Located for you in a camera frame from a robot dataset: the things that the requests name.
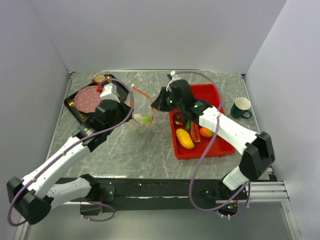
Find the clear zip top bag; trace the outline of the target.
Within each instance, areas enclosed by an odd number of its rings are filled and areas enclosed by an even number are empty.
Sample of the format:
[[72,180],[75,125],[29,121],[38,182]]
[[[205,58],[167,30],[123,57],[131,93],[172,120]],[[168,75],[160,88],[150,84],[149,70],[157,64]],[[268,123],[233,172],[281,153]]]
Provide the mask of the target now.
[[[155,119],[155,110],[151,107],[153,100],[147,93],[135,87],[134,84],[131,85],[131,89],[134,100],[130,100],[130,106],[132,107],[134,105],[132,120],[135,122],[135,130],[140,135],[148,134],[152,128],[153,121]],[[133,119],[134,114],[141,114],[142,116],[151,116],[151,124],[144,126],[137,123]]]

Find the toy cauliflower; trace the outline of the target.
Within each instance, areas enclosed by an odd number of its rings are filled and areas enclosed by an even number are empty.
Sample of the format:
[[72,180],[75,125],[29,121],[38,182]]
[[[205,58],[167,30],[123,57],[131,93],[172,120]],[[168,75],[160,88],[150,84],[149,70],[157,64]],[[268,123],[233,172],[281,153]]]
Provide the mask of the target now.
[[140,125],[143,126],[148,126],[152,122],[152,117],[151,116],[143,116],[139,113],[136,113],[133,115],[133,119]]

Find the yellow toy mango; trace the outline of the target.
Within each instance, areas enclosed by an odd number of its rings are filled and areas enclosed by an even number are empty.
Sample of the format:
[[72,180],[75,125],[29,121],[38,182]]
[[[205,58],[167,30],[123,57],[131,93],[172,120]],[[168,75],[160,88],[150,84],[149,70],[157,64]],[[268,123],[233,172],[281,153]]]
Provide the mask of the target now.
[[195,147],[191,136],[189,135],[189,133],[186,130],[179,128],[175,131],[175,134],[176,134],[176,137],[177,137],[179,143],[181,144],[181,146],[183,148],[191,150]]

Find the toy watermelon slice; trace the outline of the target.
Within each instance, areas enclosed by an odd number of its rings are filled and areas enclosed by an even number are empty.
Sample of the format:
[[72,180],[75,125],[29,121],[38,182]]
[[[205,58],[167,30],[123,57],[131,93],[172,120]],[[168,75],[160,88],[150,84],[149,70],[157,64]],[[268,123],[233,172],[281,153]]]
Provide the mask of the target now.
[[195,143],[200,143],[201,142],[201,135],[200,135],[199,126],[193,121],[191,122],[190,134],[191,134],[192,140]]

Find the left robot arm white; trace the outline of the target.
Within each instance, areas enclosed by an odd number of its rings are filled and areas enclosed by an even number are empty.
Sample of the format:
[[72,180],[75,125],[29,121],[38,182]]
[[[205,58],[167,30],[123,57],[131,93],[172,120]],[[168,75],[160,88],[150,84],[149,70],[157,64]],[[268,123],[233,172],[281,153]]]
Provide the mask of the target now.
[[57,181],[79,160],[107,140],[112,131],[132,118],[134,100],[103,100],[87,121],[79,125],[66,143],[45,163],[22,179],[6,184],[10,210],[17,210],[25,222],[34,225],[66,202],[102,200],[100,183],[90,174],[63,184]]

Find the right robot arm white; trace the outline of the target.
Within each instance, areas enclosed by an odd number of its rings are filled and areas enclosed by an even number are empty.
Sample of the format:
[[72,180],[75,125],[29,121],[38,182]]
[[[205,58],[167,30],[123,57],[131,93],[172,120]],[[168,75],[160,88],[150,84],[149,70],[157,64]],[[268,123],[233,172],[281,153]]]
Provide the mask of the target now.
[[275,161],[271,136],[257,133],[231,120],[204,99],[195,98],[186,80],[173,81],[169,88],[162,87],[151,107],[161,112],[178,110],[183,116],[207,128],[231,144],[242,158],[239,166],[231,170],[219,186],[219,195],[232,198],[237,188],[247,181],[256,181]]

